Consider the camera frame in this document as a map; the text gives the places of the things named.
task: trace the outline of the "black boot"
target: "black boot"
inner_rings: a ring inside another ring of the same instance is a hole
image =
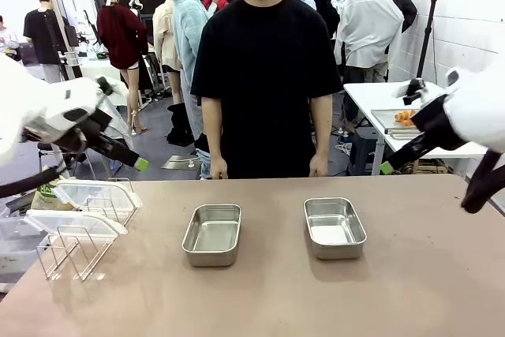
[[[191,128],[189,128],[188,114],[184,103],[174,104],[168,107],[168,110],[172,112],[172,125],[174,127],[166,136],[166,142],[182,147],[192,144],[195,140]]]

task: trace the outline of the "person's hand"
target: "person's hand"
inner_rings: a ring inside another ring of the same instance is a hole
[[[311,177],[326,177],[328,174],[328,156],[316,153],[310,161]]]
[[[228,165],[222,157],[211,159],[211,178],[228,179]]]

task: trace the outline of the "white plastic lid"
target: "white plastic lid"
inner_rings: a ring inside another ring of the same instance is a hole
[[[62,202],[80,209],[133,212],[142,207],[140,198],[117,182],[64,179],[58,182],[53,192]]]
[[[116,239],[128,231],[120,223],[96,212],[28,211],[25,220],[40,230],[61,236]]]

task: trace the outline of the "black jacket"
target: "black jacket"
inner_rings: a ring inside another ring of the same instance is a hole
[[[328,28],[328,35],[330,39],[337,32],[339,26],[340,16],[339,13],[331,5],[331,0],[314,0],[316,2],[317,13],[323,18]]]
[[[408,28],[410,28],[410,25],[412,25],[414,20],[416,20],[417,8],[412,3],[411,0],[393,0],[393,2],[400,9],[400,11],[402,11],[403,17],[405,19],[403,21],[403,26],[402,26],[402,33],[403,33]]]

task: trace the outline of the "light blue jacket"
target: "light blue jacket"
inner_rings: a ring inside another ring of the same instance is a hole
[[[200,0],[174,0],[172,22],[174,23],[175,48],[190,88],[193,83],[200,38],[208,18],[207,10]]]

